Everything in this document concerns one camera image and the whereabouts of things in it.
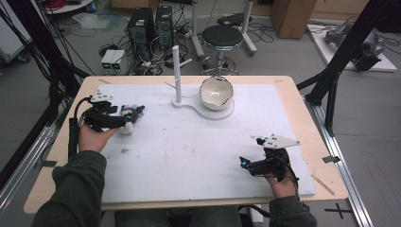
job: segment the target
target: stool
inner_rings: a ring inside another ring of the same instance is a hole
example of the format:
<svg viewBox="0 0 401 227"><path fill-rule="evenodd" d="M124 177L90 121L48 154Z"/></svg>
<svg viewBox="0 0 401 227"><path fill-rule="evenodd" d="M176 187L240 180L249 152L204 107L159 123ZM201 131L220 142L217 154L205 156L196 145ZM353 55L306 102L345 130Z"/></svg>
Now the stool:
<svg viewBox="0 0 401 227"><path fill-rule="evenodd" d="M223 57L223 51L238 48L242 44L242 34L231 26L209 26L202 32L203 43L214 48L218 54L214 57L207 57L201 64L201 74L211 76L230 76L234 73L235 63Z"/></svg>

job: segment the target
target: person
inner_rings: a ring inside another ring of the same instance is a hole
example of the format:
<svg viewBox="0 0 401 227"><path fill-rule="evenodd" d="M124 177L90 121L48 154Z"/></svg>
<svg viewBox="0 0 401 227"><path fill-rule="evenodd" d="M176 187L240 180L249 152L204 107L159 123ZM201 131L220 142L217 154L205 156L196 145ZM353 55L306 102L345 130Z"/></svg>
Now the person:
<svg viewBox="0 0 401 227"><path fill-rule="evenodd" d="M78 154L68 160L65 166L53 170L56 191L37 212L32 227L85 226L98 227L101 216L101 196L104 188L106 159L100 152L107 141L117 132L93 131L83 124L78 137ZM317 221L299 203L295 186L290 178L277 182L274 176L266 175L275 199L270 202L270 227L317 226ZM131 210L115 213L118 227L163 226L166 213L163 210ZM241 226L236 207L204 207L194 209L190 223L195 226Z"/></svg>

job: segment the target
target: person's right arm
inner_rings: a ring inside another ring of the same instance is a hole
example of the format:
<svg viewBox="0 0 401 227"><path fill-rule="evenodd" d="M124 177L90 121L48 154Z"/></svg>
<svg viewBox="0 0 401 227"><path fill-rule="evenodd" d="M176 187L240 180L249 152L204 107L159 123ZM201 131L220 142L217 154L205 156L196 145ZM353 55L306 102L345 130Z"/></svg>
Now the person's right arm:
<svg viewBox="0 0 401 227"><path fill-rule="evenodd" d="M272 175L266 175L275 199L269 203L270 227L315 227L316 218L299 202L295 185L289 174L283 181L277 182Z"/></svg>

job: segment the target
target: bowl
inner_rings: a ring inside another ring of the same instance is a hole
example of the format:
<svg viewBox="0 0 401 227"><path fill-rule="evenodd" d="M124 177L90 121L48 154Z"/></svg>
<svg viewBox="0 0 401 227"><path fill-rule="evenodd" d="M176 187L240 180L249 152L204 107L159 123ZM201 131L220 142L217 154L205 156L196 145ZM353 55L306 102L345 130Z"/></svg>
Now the bowl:
<svg viewBox="0 0 401 227"><path fill-rule="evenodd" d="M224 77L211 77L200 86L201 103L214 111L226 109L233 101L234 89Z"/></svg>

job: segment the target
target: wooden table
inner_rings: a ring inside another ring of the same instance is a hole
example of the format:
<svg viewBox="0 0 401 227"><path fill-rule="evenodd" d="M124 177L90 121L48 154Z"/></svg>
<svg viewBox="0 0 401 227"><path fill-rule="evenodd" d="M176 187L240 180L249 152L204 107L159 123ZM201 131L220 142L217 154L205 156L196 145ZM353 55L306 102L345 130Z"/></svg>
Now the wooden table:
<svg viewBox="0 0 401 227"><path fill-rule="evenodd" d="M182 84L201 84L207 77L182 76ZM288 121L295 137L302 141L300 150L304 156L309 173L316 188L316 195L301 197L302 201L328 201L343 200L348 197L347 189L333 163L326 164L323 157L329 155L328 150L309 114L292 78L286 76L240 76L228 77L233 84L273 84L281 98L287 112ZM174 84L173 76L159 77L89 77L83 81L76 100L67 115L68 119L78 101L92 95L100 84L162 84L164 82ZM90 104L82 103L78 115L88 109ZM61 127L59 135L50 150L47 160L57 161L57 166L63 166L67 162L68 148L68 120ZM27 213L36 213L38 209L48 201L54 193L55 185L51 173L53 167L43 167L32 191L26 201L24 210ZM205 201L169 201L169 202L140 202L103 204L103 210L117 209L142 209L142 208L167 208L188 206L210 206L229 204L259 204L268 203L271 198L249 198L236 200L205 200Z"/></svg>

